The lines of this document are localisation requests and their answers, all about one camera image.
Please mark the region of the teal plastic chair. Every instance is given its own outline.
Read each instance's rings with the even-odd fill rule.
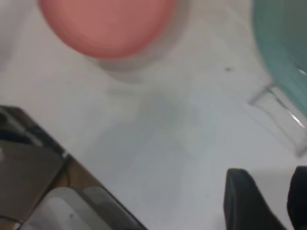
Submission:
[[[278,87],[307,117],[307,0],[255,0],[253,17],[258,51],[273,81],[252,99],[251,104],[265,92],[273,93],[272,87]],[[296,122],[306,130],[299,120]],[[297,153],[306,150],[307,144]]]

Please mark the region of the black object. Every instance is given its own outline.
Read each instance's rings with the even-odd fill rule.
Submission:
[[[242,169],[227,171],[224,214],[227,230],[285,230],[254,179]]]
[[[0,140],[32,145],[32,141],[29,138],[5,129],[0,129]]]
[[[288,215],[295,230],[307,229],[307,167],[296,168],[290,184]]]

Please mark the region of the white floor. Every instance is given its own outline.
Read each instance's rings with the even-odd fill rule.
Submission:
[[[247,103],[270,82],[252,3],[188,3],[172,47],[118,73],[66,47],[33,2],[1,0],[0,103],[25,109],[149,230],[224,230],[231,167],[249,170],[292,229],[287,190],[307,158],[287,134],[303,133],[271,96],[258,103],[271,116]]]

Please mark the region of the cable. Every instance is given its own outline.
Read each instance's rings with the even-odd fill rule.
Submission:
[[[11,222],[18,223],[18,224],[24,224],[24,222],[22,220],[17,220],[17,219],[14,219],[12,217],[7,217],[7,216],[3,216],[3,215],[0,215],[0,219],[6,219],[6,220],[9,220]]]

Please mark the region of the pink stool seat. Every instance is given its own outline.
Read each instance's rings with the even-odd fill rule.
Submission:
[[[40,0],[57,36],[95,58],[123,58],[147,47],[166,26],[175,0]]]

